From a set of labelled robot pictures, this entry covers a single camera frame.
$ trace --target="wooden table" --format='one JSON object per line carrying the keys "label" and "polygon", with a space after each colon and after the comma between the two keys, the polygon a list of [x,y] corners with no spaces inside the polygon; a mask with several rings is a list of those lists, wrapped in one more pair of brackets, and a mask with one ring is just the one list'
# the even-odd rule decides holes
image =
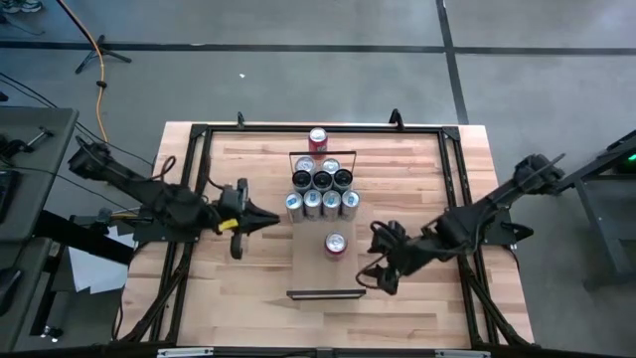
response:
{"label": "wooden table", "polygon": [[[191,122],[168,122],[157,157],[158,167],[177,157],[167,179],[179,182]],[[460,126],[473,200],[497,186],[486,129]],[[280,225],[243,239],[243,259],[230,257],[230,238],[204,233],[193,255],[179,344],[210,346],[331,346],[378,348],[468,347],[464,305],[455,260],[438,261],[401,279],[397,295],[369,290],[359,300],[292,301],[291,224],[284,208],[290,189],[288,152],[306,150],[306,135],[294,133],[217,133],[212,142],[212,177],[249,181],[259,207],[278,213]],[[362,205],[356,219],[359,265],[375,256],[369,247],[372,220],[399,220],[408,233],[447,206],[435,136],[422,134],[330,134],[330,150],[357,150],[355,187]],[[449,146],[451,158],[454,158]],[[198,170],[195,160],[191,184]],[[451,160],[456,174],[454,160]],[[219,191],[208,186],[205,193]],[[123,294],[120,335],[141,318],[159,286],[165,244],[144,248],[130,266]],[[510,253],[484,247],[490,290],[501,311],[524,338],[532,331],[517,266]],[[164,322],[170,318],[169,302]],[[476,303],[482,337],[483,310]]]}

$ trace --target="gray floor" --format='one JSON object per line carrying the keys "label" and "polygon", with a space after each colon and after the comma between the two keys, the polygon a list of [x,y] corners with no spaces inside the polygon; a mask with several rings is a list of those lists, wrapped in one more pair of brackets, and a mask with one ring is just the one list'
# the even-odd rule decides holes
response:
{"label": "gray floor", "polygon": [[[40,40],[81,37],[54,1],[15,18]],[[111,0],[69,1],[91,30],[113,41],[216,44],[441,45],[434,0]],[[630,0],[447,0],[456,46],[636,47]],[[0,39],[25,39],[0,26]],[[0,50],[0,71],[59,106],[77,108],[96,131],[96,64],[76,76],[85,52]],[[108,59],[102,106],[111,141],[154,156],[168,120],[330,120],[384,122],[398,107],[411,123],[456,123],[443,55],[150,53],[130,65]],[[485,124],[500,181],[533,152],[567,153],[571,171],[634,128],[634,57],[458,56],[472,124]],[[36,105],[6,89],[10,104]],[[69,149],[75,152],[74,145]],[[143,163],[119,156],[141,172]],[[61,174],[73,178],[66,168]],[[82,182],[122,205],[134,201]],[[551,348],[636,355],[636,287],[586,292],[581,281],[606,266],[574,193],[522,200],[513,218],[536,229],[520,244],[521,276],[538,343]],[[113,207],[57,180],[47,206],[61,215]],[[57,344],[107,340],[109,318],[88,307],[116,307],[116,294],[84,297],[64,319]],[[23,340],[22,348],[49,345]]]}

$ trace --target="yellow cable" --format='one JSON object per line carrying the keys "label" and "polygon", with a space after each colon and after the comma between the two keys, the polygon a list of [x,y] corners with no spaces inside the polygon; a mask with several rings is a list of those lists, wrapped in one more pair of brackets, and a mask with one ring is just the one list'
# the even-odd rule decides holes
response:
{"label": "yellow cable", "polygon": [[[101,51],[99,50],[99,46],[97,45],[95,40],[92,38],[92,35],[90,34],[86,26],[83,25],[80,19],[76,16],[73,10],[69,8],[69,6],[64,2],[64,0],[60,0],[60,4],[65,8],[65,10],[67,10],[67,12],[69,12],[71,17],[78,23],[81,29],[88,35],[88,39],[90,40],[90,43],[92,44],[92,46],[95,48],[95,52],[97,53],[97,56],[99,57],[99,68],[101,69],[101,75],[99,77],[99,80],[101,82],[104,82],[103,57],[101,56]],[[99,87],[99,94],[97,95],[97,104],[95,105],[95,114],[97,115],[97,123],[99,124],[99,130],[101,131],[101,136],[103,137],[103,141],[107,143],[108,137],[106,136],[106,131],[103,129],[103,123],[101,122],[101,97],[102,96],[103,96],[103,87]]]}

